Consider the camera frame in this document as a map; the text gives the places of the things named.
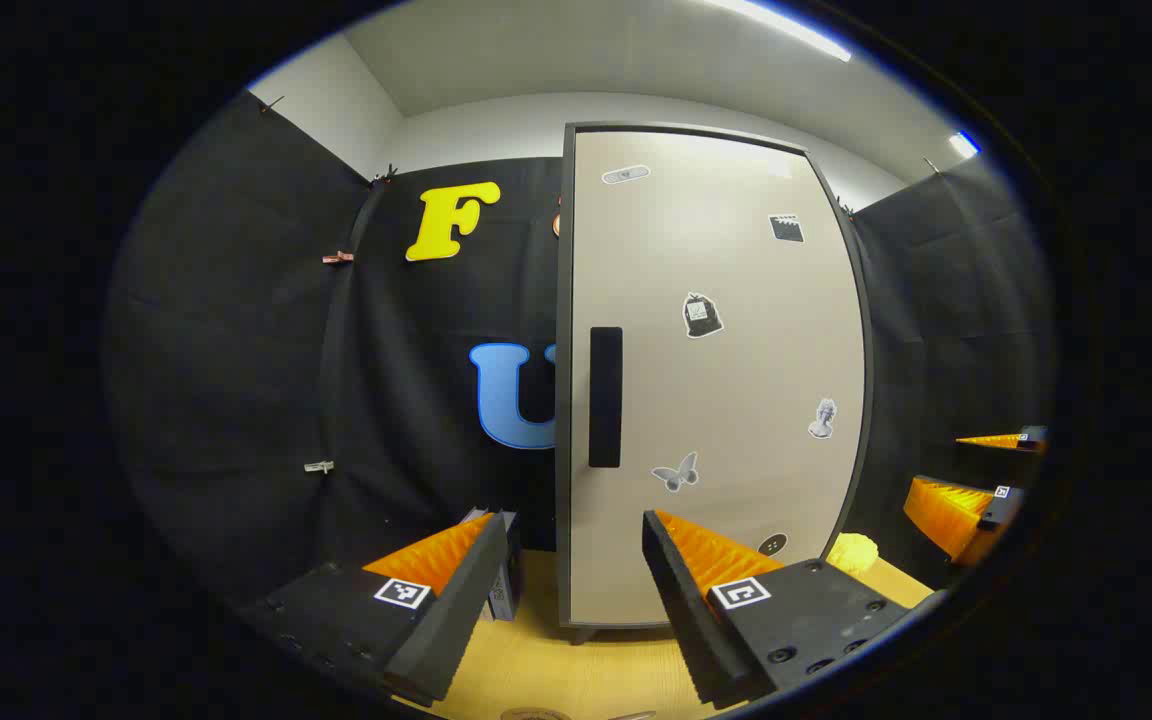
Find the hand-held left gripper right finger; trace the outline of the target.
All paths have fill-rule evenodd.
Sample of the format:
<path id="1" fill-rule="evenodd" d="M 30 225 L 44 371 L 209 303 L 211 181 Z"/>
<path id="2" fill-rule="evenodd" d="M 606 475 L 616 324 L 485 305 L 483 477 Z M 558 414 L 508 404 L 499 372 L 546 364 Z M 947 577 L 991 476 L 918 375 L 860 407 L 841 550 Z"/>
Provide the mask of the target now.
<path id="1" fill-rule="evenodd" d="M 644 511 L 641 548 L 699 700 L 717 710 L 803 694 L 916 617 L 826 560 L 780 564 L 669 511 Z"/>

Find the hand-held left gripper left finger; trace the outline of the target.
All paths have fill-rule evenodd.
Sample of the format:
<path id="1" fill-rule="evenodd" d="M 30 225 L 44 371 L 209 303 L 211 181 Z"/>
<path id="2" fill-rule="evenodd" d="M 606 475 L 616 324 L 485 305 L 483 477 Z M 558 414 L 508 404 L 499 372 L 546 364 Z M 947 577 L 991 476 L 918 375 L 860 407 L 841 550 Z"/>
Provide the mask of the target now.
<path id="1" fill-rule="evenodd" d="M 472 511 L 367 564 L 325 562 L 238 617 L 349 691 L 433 706 L 515 556 L 516 518 Z"/>

